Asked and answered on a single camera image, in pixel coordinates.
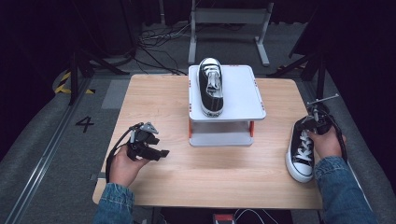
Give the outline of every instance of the shoe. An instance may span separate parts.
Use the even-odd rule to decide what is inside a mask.
[[[313,178],[315,165],[313,141],[308,137],[306,130],[298,131],[296,128],[305,119],[300,119],[294,124],[286,153],[286,166],[290,175],[302,183]]]
[[[218,117],[223,109],[222,74],[218,60],[203,59],[197,72],[201,108],[210,118]]]

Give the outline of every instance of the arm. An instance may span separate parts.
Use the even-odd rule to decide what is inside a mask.
[[[373,211],[347,164],[334,127],[323,134],[310,133],[321,160],[315,166],[315,179],[322,195],[325,223],[377,223]]]
[[[128,187],[139,170],[149,160],[132,161],[127,146],[121,147],[111,163],[109,183],[106,184],[93,223],[133,223],[134,194]]]

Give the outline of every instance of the denim jacket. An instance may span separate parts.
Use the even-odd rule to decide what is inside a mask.
[[[327,224],[377,223],[358,183],[340,157],[328,157],[315,166],[315,178],[323,198]],[[133,223],[134,194],[108,183],[98,204],[93,223]]]

